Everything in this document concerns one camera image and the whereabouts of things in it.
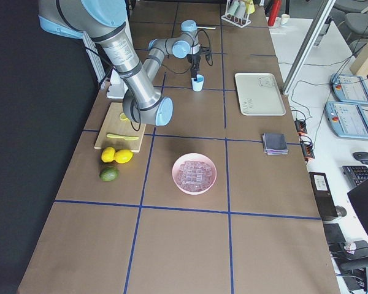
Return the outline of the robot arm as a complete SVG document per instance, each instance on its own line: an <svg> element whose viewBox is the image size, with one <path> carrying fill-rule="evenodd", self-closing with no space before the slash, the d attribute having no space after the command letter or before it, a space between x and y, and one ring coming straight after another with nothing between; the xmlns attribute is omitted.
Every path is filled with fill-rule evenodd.
<svg viewBox="0 0 368 294"><path fill-rule="evenodd" d="M200 52L197 24L182 23L176 38L155 39L149 44L147 59L140 61L125 33L127 11L124 1L39 1L40 26L44 31L80 39L88 34L100 44L128 87L123 111L135 123L165 126L172 118L173 101L164 97L152 81L165 56L185 58Z"/></svg>

